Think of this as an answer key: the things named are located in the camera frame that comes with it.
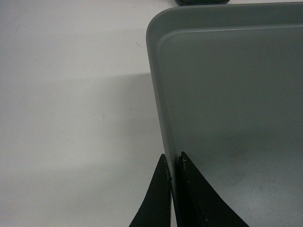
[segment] black plastic piece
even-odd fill
[[[195,206],[197,224],[205,227],[248,227],[248,225],[221,199],[202,176],[197,167],[182,152],[179,167],[184,184]]]
[[[170,217],[171,178],[162,154],[142,205],[129,227],[170,227]]]
[[[176,0],[180,6],[226,4],[229,0]]]

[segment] white table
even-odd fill
[[[164,153],[146,28],[175,6],[0,2],[1,227],[130,224]]]

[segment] table surface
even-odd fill
[[[130,224],[164,153],[146,28],[176,6],[0,2],[0,226]]]

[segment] dark object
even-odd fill
[[[170,227],[171,185],[165,155],[162,154],[146,196],[130,227]]]
[[[179,157],[179,166],[198,215],[195,219],[198,223],[193,223],[192,226],[248,227],[215,192],[184,152]]]
[[[226,4],[229,0],[176,0],[180,6]]]

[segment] gray tray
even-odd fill
[[[251,227],[303,224],[303,3],[177,7],[147,47],[165,154]]]

